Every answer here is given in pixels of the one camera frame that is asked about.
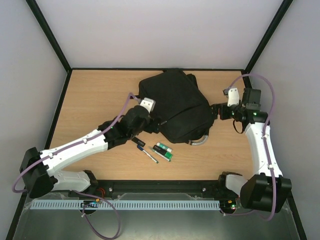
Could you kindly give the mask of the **red highlighter marker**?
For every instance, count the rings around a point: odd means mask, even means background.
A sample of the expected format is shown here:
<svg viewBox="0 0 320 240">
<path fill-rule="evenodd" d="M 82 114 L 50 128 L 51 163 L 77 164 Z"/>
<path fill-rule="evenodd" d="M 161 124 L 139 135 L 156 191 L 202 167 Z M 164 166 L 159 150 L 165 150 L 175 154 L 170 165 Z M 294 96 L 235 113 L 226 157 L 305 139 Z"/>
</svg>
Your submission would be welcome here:
<svg viewBox="0 0 320 240">
<path fill-rule="evenodd" d="M 133 137 L 131 140 L 132 140 L 135 144 L 137 144 L 137 145 L 139 145 L 139 146 L 141 146 L 141 147 L 144 147 L 144 146 L 146 145 L 145 142 L 143 142 L 142 140 L 140 140 L 140 139 L 137 138 L 137 137 Z"/>
</svg>

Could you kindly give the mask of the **blue capped pen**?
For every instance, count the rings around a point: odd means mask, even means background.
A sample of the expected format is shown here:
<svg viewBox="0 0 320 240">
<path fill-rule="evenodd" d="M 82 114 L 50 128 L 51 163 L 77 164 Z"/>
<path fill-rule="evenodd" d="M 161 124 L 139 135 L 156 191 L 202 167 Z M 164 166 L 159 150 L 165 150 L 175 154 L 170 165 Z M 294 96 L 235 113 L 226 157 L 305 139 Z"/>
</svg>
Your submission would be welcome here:
<svg viewBox="0 0 320 240">
<path fill-rule="evenodd" d="M 137 145 L 137 148 L 143 152 L 146 156 L 148 156 L 153 162 L 155 162 L 156 164 L 158 164 L 159 162 L 150 154 L 148 153 L 142 146 Z"/>
</svg>

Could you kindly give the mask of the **green capped thin pen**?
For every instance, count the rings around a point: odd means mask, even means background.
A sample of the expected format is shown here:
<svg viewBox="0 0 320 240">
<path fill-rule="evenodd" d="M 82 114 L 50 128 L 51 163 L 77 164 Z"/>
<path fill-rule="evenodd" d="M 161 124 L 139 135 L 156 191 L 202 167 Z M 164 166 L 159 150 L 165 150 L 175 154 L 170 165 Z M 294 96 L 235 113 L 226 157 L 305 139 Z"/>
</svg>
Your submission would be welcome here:
<svg viewBox="0 0 320 240">
<path fill-rule="evenodd" d="M 150 147 L 150 149 L 151 149 L 155 154 L 157 154 L 158 156 L 160 156 L 161 158 L 167 160 L 168 162 L 171 162 L 171 160 L 170 160 L 169 158 L 165 157 L 164 155 L 162 155 L 161 153 L 159 153 L 159 152 L 156 151 L 155 149 L 153 149 L 153 148 L 151 148 L 151 147 Z"/>
</svg>

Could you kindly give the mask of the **black student bag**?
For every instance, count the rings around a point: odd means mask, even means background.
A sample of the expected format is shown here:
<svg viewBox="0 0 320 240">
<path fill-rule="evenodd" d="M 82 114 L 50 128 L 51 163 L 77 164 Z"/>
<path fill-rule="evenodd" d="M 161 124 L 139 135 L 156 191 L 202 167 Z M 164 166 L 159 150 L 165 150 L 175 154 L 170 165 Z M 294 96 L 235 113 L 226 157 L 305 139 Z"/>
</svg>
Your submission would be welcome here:
<svg viewBox="0 0 320 240">
<path fill-rule="evenodd" d="M 141 80 L 138 96 L 155 101 L 145 132 L 161 133 L 173 144 L 200 146 L 208 140 L 215 116 L 195 75 L 180 69 L 165 70 Z"/>
</svg>

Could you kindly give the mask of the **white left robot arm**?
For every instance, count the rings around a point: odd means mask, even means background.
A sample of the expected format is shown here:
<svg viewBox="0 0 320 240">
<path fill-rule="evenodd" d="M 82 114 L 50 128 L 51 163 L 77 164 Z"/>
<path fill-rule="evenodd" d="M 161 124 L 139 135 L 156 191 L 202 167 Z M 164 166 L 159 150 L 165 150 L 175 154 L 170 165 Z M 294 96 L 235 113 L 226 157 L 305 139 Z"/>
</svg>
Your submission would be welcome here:
<svg viewBox="0 0 320 240">
<path fill-rule="evenodd" d="M 20 177 L 31 199 L 51 191 L 93 190 L 97 180 L 89 170 L 70 172 L 64 169 L 88 156 L 124 145 L 150 123 L 154 105 L 142 101 L 114 120 L 106 121 L 87 135 L 62 146 L 38 151 L 28 149 L 20 165 Z"/>
</svg>

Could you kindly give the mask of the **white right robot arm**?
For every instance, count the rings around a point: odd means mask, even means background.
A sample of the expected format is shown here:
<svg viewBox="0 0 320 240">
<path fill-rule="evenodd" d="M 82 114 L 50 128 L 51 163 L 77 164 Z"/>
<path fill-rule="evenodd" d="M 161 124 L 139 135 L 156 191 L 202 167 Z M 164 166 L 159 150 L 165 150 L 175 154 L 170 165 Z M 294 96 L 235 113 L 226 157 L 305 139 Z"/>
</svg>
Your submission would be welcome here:
<svg viewBox="0 0 320 240">
<path fill-rule="evenodd" d="M 245 209 L 278 213 L 291 189 L 292 182 L 283 176 L 277 164 L 270 138 L 270 116 L 261 111 L 261 91 L 245 88 L 243 95 L 236 87 L 223 91 L 226 103 L 212 107 L 221 120 L 232 119 L 242 125 L 253 162 L 253 175 L 245 179 L 239 173 L 224 171 L 218 178 L 218 191 L 229 196 L 237 194 Z"/>
</svg>

